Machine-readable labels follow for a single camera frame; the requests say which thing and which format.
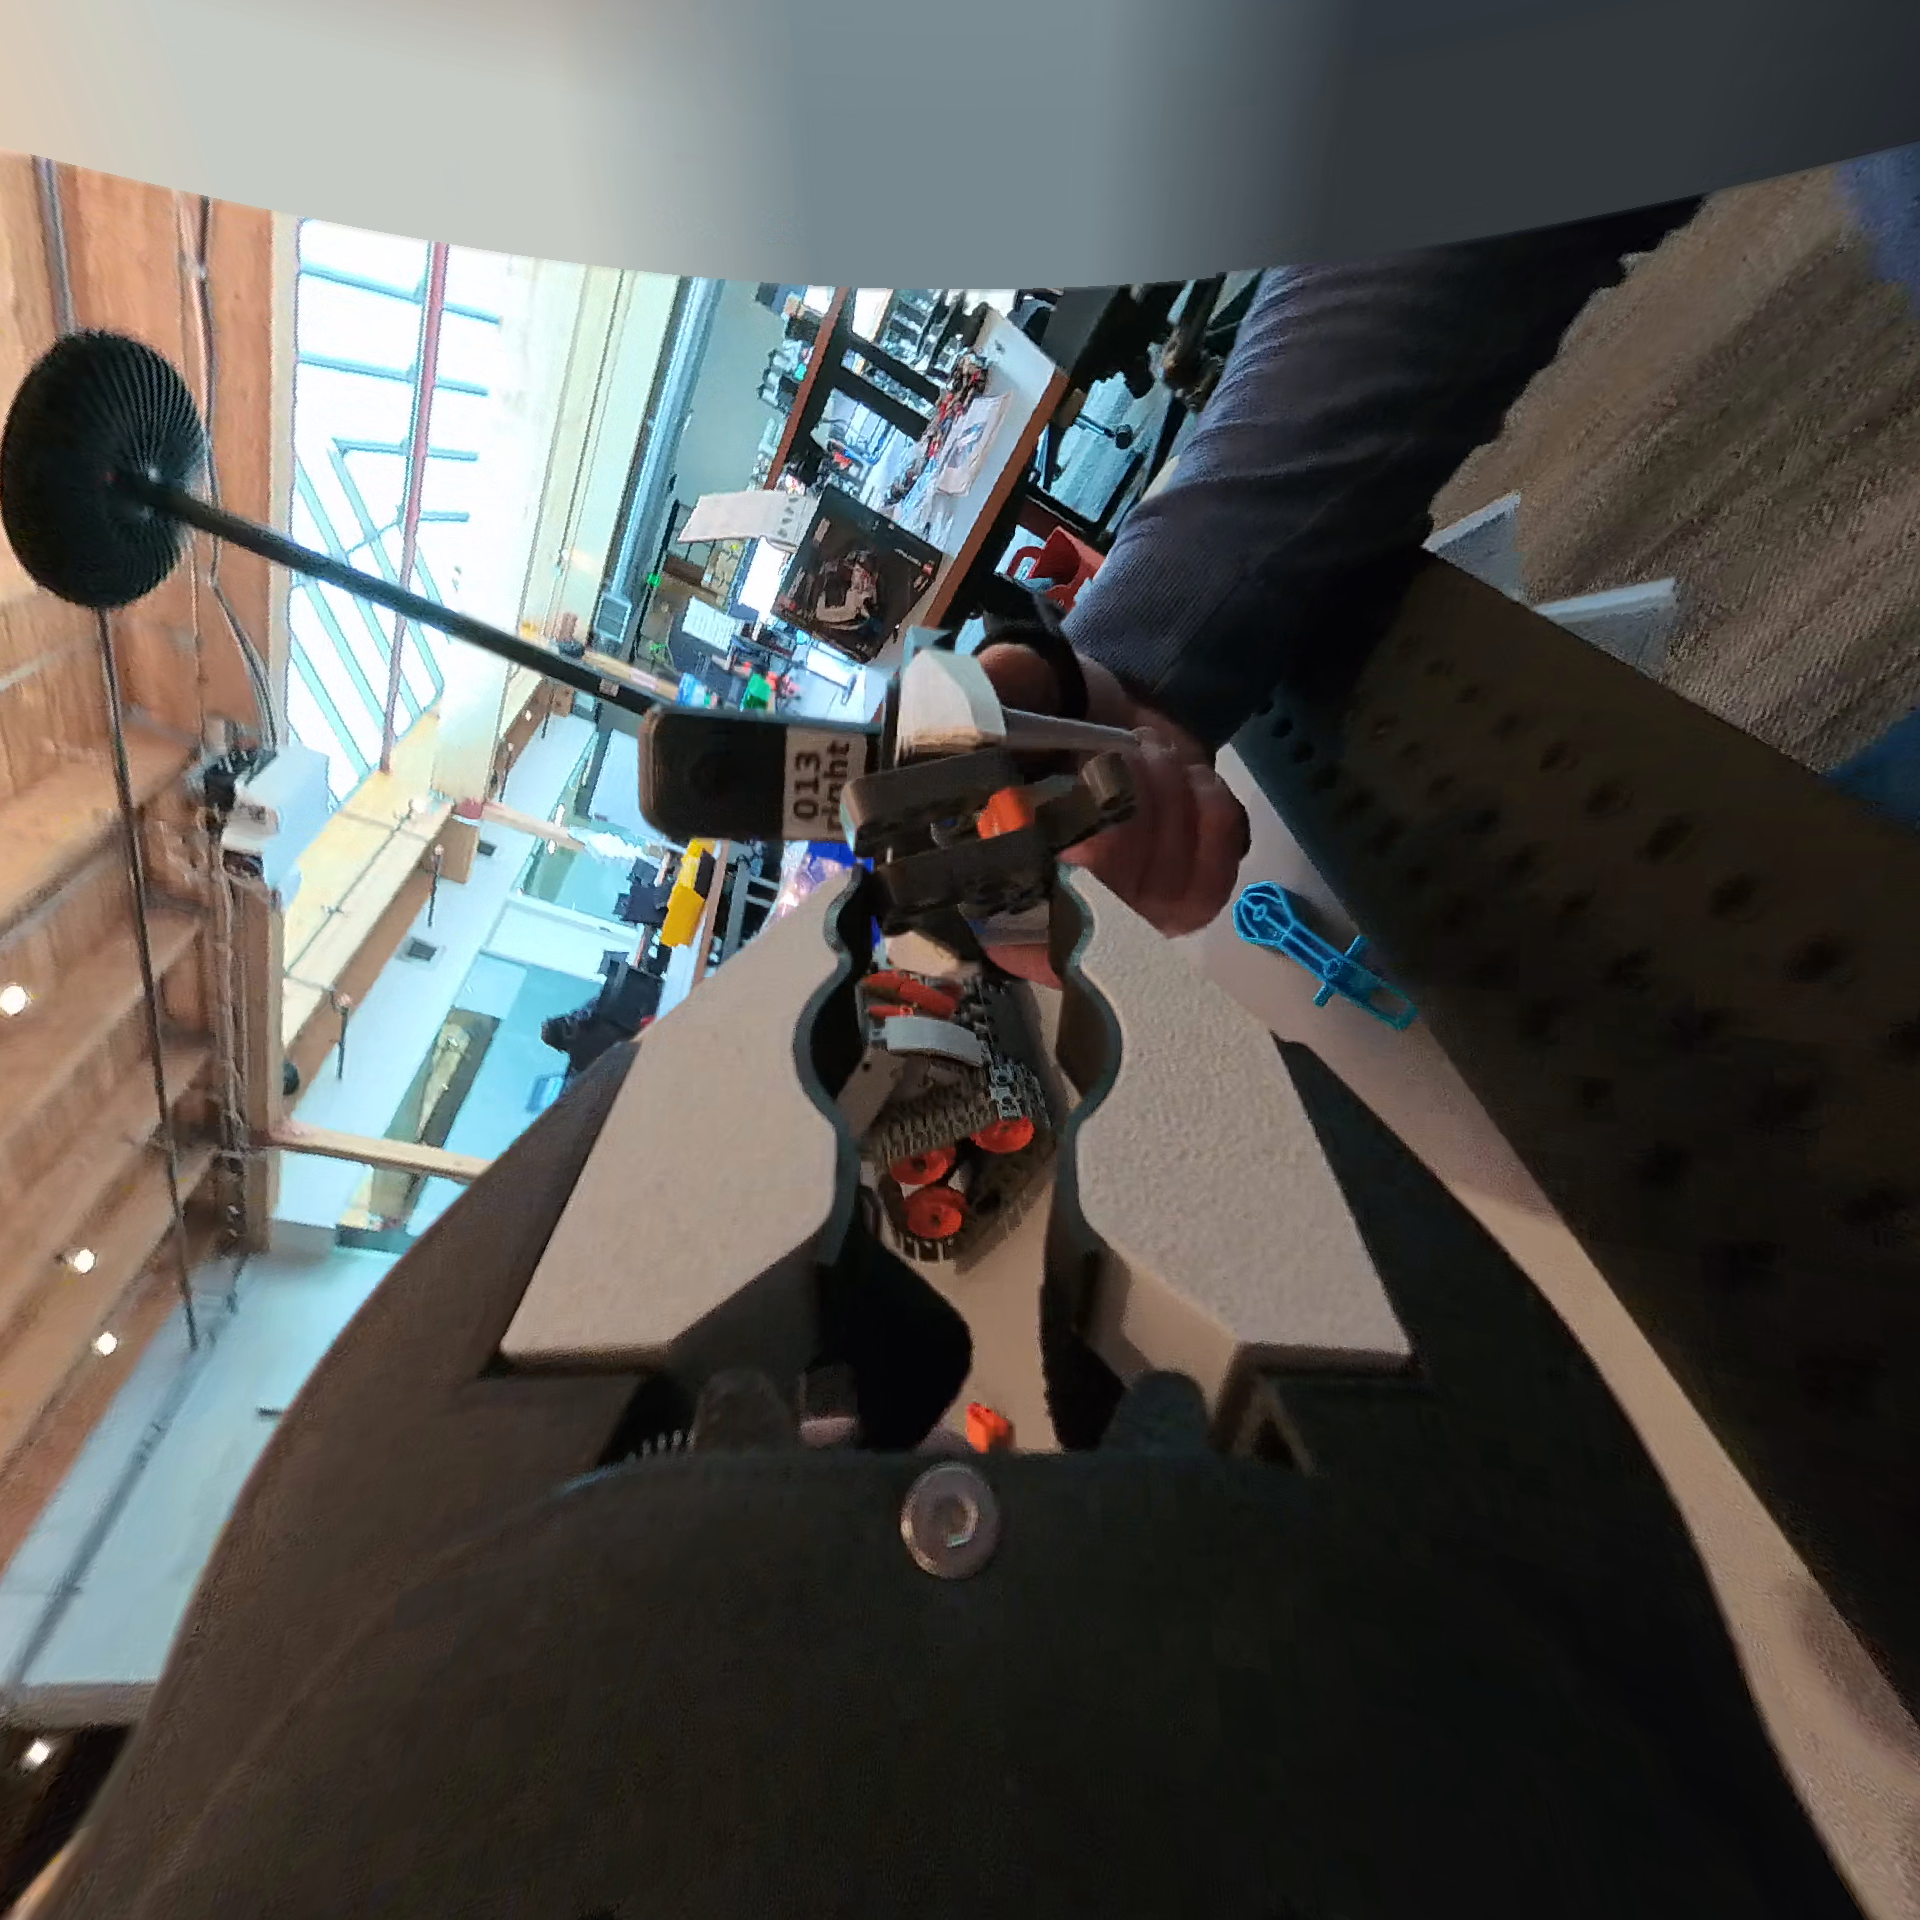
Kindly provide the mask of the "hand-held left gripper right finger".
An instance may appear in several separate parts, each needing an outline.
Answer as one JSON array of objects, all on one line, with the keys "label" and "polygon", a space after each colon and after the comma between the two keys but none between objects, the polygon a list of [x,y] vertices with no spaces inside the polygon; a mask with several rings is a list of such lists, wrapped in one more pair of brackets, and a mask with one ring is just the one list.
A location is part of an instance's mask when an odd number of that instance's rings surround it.
[{"label": "hand-held left gripper right finger", "polygon": [[1410,1341],[1273,1034],[1092,877],[1059,877],[1075,1091],[1047,1226],[1121,1378],[1393,1373]]}]

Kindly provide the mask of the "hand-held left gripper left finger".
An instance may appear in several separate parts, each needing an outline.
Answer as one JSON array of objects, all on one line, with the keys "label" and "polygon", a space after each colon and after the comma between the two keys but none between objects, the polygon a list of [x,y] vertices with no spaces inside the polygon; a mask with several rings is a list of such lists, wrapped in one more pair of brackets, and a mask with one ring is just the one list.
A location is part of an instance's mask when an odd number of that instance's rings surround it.
[{"label": "hand-held left gripper left finger", "polygon": [[521,1372],[800,1375],[853,1141],[809,1036],[850,980],[857,877],[812,891],[637,1045],[500,1356]]}]

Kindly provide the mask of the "grey orange brick claw assembly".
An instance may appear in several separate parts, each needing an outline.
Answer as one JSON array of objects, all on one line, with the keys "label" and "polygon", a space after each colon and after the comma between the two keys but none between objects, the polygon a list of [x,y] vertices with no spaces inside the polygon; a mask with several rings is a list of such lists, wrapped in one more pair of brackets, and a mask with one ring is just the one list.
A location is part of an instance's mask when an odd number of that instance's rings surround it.
[{"label": "grey orange brick claw assembly", "polygon": [[884,932],[991,923],[1052,895],[1069,847],[1128,822],[1136,781],[1121,752],[1035,774],[1007,750],[922,759],[853,780],[843,827],[871,861]]}]

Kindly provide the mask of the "person's right hand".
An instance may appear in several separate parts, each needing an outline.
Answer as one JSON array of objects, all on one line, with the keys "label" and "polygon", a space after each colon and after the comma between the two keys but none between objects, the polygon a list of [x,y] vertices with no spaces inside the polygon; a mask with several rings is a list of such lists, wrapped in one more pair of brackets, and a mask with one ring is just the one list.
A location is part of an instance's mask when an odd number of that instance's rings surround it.
[{"label": "person's right hand", "polygon": [[1138,700],[1106,666],[1082,661],[1089,720],[1128,728],[1136,812],[1069,847],[1064,861],[1100,880],[1156,932],[1208,928],[1231,903],[1253,846],[1244,802],[1219,773],[1219,746]]}]

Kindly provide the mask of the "black toy car box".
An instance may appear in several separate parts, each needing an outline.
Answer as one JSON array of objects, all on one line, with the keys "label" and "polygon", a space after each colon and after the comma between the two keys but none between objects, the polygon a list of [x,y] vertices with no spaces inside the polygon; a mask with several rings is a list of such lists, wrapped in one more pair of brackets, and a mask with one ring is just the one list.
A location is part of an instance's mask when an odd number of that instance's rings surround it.
[{"label": "black toy car box", "polygon": [[869,666],[936,584],[944,554],[860,496],[824,487],[785,568],[773,621]]}]

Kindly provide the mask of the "grey tracked toy robot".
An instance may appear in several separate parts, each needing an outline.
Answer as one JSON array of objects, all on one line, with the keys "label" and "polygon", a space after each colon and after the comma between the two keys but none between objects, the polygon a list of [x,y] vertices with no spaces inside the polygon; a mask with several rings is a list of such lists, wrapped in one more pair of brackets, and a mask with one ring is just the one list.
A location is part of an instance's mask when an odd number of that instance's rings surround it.
[{"label": "grey tracked toy robot", "polygon": [[863,1053],[839,1094],[864,1207],[909,1263],[970,1271],[1043,1199],[1059,1110],[1040,1034],[999,974],[875,966],[856,988]]}]

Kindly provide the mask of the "cyan plastic brick tool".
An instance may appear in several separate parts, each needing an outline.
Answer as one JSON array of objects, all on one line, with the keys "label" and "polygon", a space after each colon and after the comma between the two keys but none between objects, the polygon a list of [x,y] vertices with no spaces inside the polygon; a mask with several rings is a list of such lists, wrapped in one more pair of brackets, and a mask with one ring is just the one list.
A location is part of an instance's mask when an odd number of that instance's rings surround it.
[{"label": "cyan plastic brick tool", "polygon": [[1245,884],[1232,903],[1232,925],[1248,946],[1304,972],[1313,980],[1314,1007],[1345,1002],[1399,1034],[1420,1019],[1420,1007],[1372,966],[1367,936],[1335,943],[1313,906],[1289,887],[1273,880]]}]

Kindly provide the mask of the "white ceiling projector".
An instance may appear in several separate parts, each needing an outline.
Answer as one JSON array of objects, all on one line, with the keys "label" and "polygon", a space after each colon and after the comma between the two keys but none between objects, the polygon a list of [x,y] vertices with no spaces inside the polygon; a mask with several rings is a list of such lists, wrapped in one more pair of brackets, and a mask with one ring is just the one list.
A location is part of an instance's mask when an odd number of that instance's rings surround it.
[{"label": "white ceiling projector", "polygon": [[260,882],[280,907],[297,900],[300,859],[335,812],[329,759],[295,739],[203,759],[193,791],[229,875]]}]

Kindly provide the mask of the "black perforated pad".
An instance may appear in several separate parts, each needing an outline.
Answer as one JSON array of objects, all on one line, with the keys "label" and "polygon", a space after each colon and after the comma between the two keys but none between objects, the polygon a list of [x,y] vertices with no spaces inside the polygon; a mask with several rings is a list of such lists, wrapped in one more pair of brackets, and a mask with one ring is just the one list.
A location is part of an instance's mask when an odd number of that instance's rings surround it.
[{"label": "black perforated pad", "polygon": [[1919,846],[1416,554],[1237,736],[1916,1709]]}]

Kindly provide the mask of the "black support pole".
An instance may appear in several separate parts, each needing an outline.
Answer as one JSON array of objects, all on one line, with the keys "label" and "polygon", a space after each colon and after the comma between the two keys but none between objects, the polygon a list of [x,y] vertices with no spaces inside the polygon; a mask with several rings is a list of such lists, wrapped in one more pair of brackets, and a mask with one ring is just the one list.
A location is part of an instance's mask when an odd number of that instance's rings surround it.
[{"label": "black support pole", "polygon": [[107,613],[155,591],[177,572],[186,534],[205,534],[626,712],[660,706],[611,666],[506,632],[212,504],[194,492],[205,454],[201,410],[172,360],[107,328],[61,336],[8,411],[8,539],[36,587]]}]

